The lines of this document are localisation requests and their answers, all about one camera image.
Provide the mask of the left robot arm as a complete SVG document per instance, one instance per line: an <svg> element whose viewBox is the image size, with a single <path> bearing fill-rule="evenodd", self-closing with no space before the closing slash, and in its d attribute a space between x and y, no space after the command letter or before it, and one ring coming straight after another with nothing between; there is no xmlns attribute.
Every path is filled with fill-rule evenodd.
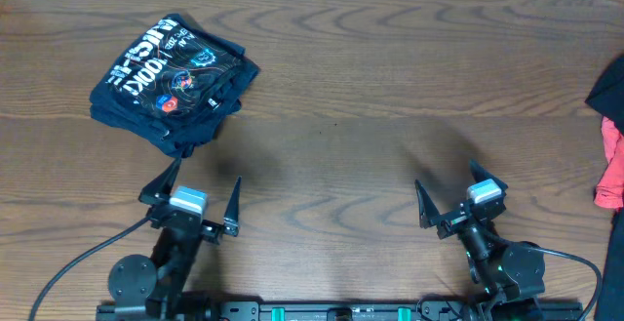
<svg viewBox="0 0 624 321"><path fill-rule="evenodd" d="M97 320L218 320L219 307L200 292L184 286L202 243L218 244L224 235L237 236L241 178L237 178L223 222L208 221L208 195L175 186L182 160L172 164L140 192L149 206L145 218L160 230L152 254L118 260L108 277L112 304L97 308Z"/></svg>

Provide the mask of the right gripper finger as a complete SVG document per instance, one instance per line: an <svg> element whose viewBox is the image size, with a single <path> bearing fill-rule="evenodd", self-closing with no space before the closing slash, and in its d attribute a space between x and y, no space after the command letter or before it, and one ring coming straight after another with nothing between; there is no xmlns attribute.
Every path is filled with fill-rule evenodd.
<svg viewBox="0 0 624 321"><path fill-rule="evenodd" d="M493 180L502 190L508 189L508 185L504 181L502 181L501 179L497 178L495 175L490 173L482 165L480 165L476 160L471 159L469 162L469 166L470 166L472 177L476 183L486 181L486 180Z"/></svg>
<svg viewBox="0 0 624 321"><path fill-rule="evenodd" d="M415 180L414 187L418 201L419 226L424 229L436 226L439 223L440 215L437 207L433 203L421 181Z"/></svg>

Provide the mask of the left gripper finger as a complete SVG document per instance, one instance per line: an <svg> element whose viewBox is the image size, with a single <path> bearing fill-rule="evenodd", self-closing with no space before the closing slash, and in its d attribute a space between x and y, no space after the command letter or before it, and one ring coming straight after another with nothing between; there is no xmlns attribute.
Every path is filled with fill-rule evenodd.
<svg viewBox="0 0 624 321"><path fill-rule="evenodd" d="M235 182L232 194L229 198L228 205L223 216L224 233L233 237L237 237L239 234L239 230L240 230L239 201L240 201L241 183L242 183L242 178L238 177Z"/></svg>
<svg viewBox="0 0 624 321"><path fill-rule="evenodd" d="M175 159L171 165L140 192L138 201L146 205L167 204L180 169L182 159Z"/></svg>

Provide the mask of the black orange patterned sports jersey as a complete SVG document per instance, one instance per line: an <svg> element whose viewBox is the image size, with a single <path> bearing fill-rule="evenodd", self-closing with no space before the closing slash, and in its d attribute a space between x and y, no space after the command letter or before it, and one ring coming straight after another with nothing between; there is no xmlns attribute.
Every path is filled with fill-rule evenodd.
<svg viewBox="0 0 624 321"><path fill-rule="evenodd" d="M92 106L186 123L237 100L259 73L233 42L169 14L139 35L92 90Z"/></svg>

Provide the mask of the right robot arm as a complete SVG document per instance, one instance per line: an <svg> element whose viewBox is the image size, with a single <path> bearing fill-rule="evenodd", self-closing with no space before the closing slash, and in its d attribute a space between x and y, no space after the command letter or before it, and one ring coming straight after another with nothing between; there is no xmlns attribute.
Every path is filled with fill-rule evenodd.
<svg viewBox="0 0 624 321"><path fill-rule="evenodd" d="M434 227L443 240L455 236L462 243L474 283L486 295L467 307L470 320L544 320L537 296L545 291L545 260L530 242L505 243L493 220L505 210L508 185L478 162L470 162L475 183L456 210L442 214L421 181L415 181L419 225Z"/></svg>

